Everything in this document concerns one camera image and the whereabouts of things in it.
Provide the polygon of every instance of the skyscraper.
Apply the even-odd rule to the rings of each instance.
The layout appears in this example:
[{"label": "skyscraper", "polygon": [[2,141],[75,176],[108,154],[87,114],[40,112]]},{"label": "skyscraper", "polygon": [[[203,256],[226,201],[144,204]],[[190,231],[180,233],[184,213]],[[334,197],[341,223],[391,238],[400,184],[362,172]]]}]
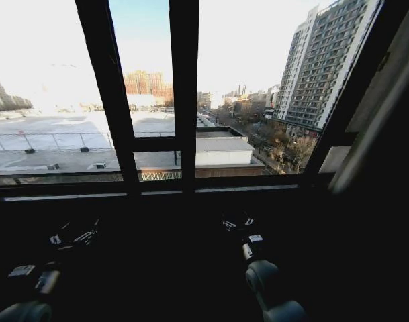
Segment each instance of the skyscraper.
[{"label": "skyscraper", "polygon": [[317,11],[296,30],[281,82],[274,119],[288,134],[320,131],[360,50],[378,0],[339,0]]}]

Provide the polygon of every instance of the wall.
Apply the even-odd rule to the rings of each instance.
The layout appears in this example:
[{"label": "wall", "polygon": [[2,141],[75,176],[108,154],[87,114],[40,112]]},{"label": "wall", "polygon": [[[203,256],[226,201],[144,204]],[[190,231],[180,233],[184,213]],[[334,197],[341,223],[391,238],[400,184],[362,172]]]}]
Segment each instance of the wall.
[{"label": "wall", "polygon": [[252,151],[197,152],[195,165],[217,166],[220,164],[250,164]]}]

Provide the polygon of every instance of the window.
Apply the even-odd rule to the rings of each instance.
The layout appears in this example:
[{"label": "window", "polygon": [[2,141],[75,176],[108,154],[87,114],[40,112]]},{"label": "window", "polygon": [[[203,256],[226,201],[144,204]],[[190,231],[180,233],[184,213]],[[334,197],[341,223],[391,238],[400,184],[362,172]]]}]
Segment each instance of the window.
[{"label": "window", "polygon": [[109,4],[134,135],[175,136],[169,2]]},{"label": "window", "polygon": [[[0,1],[0,176],[117,181],[119,169],[75,2]],[[89,174],[62,175],[74,172]]]}]

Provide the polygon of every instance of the window frame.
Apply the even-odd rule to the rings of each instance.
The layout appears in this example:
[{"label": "window frame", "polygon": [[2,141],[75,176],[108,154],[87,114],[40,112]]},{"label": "window frame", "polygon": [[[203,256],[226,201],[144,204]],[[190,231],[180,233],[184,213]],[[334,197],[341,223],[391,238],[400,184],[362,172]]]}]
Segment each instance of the window frame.
[{"label": "window frame", "polygon": [[[197,55],[199,0],[170,0],[171,52],[175,102],[175,137],[137,138],[130,117],[124,78],[109,7],[109,0],[75,0],[85,35],[95,78],[103,101],[123,182],[78,182],[73,184],[21,184],[0,186],[0,197],[30,195],[72,195],[89,193],[127,193],[137,197],[150,191],[196,193],[200,189],[256,188],[263,186],[328,186],[334,174],[319,169],[332,146],[352,145],[357,133],[345,133],[361,98],[386,54],[398,27],[409,10],[409,1],[386,1],[363,44],[357,63],[351,70],[328,118],[318,143],[302,174],[243,176],[223,178],[195,177],[195,131],[197,97]],[[189,38],[185,46],[185,37]],[[182,179],[140,182],[134,152],[182,152]],[[31,174],[27,176],[100,175],[107,172],[69,174]],[[18,178],[24,175],[3,175]]]}]

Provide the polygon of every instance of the blue sky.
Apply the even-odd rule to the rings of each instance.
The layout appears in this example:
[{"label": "blue sky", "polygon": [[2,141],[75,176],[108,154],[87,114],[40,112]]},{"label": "blue sky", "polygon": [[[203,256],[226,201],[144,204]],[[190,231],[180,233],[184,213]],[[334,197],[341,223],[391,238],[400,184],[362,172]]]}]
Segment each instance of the blue sky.
[{"label": "blue sky", "polygon": [[[307,12],[332,0],[201,0],[198,90],[252,90],[280,83],[296,27]],[[168,0],[111,0],[124,72],[171,76]]]},{"label": "blue sky", "polygon": [[111,0],[110,10],[119,40],[170,38],[168,0]]}]

